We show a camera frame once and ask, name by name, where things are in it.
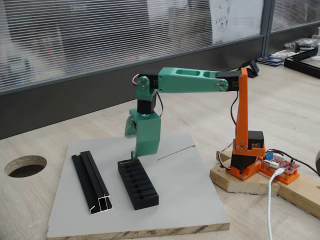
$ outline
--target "white cable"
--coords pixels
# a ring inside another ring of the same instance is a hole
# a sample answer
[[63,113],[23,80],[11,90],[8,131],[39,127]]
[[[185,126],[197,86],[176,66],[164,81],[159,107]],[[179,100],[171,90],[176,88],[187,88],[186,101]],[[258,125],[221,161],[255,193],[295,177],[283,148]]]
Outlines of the white cable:
[[231,170],[231,167],[228,167],[228,166],[224,165],[224,163],[223,163],[222,160],[221,160],[220,154],[222,154],[223,151],[225,151],[225,150],[227,150],[228,148],[230,148],[232,144],[233,144],[233,142],[230,143],[229,146],[227,146],[225,149],[223,149],[223,150],[219,153],[219,155],[218,155],[220,164],[221,164],[225,169],[228,169],[228,170]]
[[137,83],[135,82],[136,78],[140,75],[140,73],[138,73],[137,75],[135,75],[133,78],[132,78],[132,83],[133,85],[137,86]]
[[269,184],[268,184],[268,212],[267,212],[267,220],[268,220],[268,231],[269,231],[269,240],[273,240],[272,238],[272,230],[271,230],[271,223],[270,223],[270,208],[271,208],[271,183],[274,180],[274,178],[278,175],[283,174],[285,171],[284,168],[280,167],[278,168],[274,174],[272,175],[272,177],[269,180]]

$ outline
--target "glass wall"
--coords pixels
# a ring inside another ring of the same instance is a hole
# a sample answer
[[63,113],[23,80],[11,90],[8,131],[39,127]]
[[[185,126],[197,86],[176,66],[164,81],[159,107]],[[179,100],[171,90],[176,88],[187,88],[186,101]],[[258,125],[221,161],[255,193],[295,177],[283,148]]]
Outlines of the glass wall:
[[0,0],[0,91],[257,36],[263,5],[263,0]]
[[275,0],[272,32],[320,22],[320,0]]

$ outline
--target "desk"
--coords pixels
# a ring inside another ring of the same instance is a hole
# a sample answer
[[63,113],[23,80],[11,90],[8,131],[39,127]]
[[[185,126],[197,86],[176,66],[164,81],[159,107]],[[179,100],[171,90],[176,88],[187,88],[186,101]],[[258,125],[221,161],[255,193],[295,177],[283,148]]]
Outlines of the desk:
[[[320,79],[282,66],[260,64],[259,68],[259,77],[249,79],[249,129],[263,131],[267,148],[283,150],[314,166],[320,150]],[[229,145],[234,137],[230,106],[236,93],[161,97],[161,131],[191,132],[209,174],[217,164],[216,151]],[[136,108],[136,104],[130,101],[0,140],[0,239],[44,240],[68,144],[78,139],[123,136],[129,109]],[[156,111],[161,111],[160,104]],[[46,158],[47,166],[25,178],[5,174],[9,162],[27,155]],[[300,173],[319,179],[304,166]],[[268,239],[267,196],[227,193],[214,187],[230,217],[230,230],[161,240]],[[317,240],[320,236],[319,219],[280,197],[272,198],[271,222],[275,240]]]

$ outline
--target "wooden block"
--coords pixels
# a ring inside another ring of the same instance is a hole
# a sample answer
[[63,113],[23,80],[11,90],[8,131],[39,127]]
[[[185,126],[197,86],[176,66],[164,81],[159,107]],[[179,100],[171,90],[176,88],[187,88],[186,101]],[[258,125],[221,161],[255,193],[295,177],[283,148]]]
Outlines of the wooden block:
[[[226,151],[220,155],[225,165],[229,166],[232,152]],[[212,182],[230,193],[250,193],[265,195],[268,194],[268,183],[270,176],[263,172],[253,175],[245,181],[226,173],[219,165],[210,170]],[[312,215],[320,218],[320,182],[312,180],[300,174],[294,182],[286,185],[275,181],[272,183],[272,195],[279,195],[287,201],[310,212]]]
[[[224,164],[230,166],[231,159],[226,154],[221,154],[221,160]],[[242,181],[229,173],[220,165],[215,166],[210,170],[210,178],[212,182],[218,185],[229,193],[249,193],[266,195],[268,194],[268,179],[260,174],[255,174],[249,177],[247,180]],[[280,185],[276,182],[272,183],[272,195],[277,195],[280,189]]]

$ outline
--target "plywood edge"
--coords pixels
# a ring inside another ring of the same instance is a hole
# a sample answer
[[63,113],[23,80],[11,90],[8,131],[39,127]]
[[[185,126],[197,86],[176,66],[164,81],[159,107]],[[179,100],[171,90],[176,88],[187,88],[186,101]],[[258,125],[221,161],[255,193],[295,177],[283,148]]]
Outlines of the plywood edge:
[[175,228],[162,228],[152,230],[140,230],[140,231],[126,231],[126,232],[106,232],[90,235],[78,235],[78,236],[64,236],[64,237],[49,237],[48,240],[119,240],[119,239],[138,239],[138,238],[150,238],[150,237],[162,237],[162,236],[174,236],[185,234],[200,234],[209,232],[218,232],[229,230],[230,223],[218,223],[210,225],[200,226],[188,226],[188,227],[175,227]]

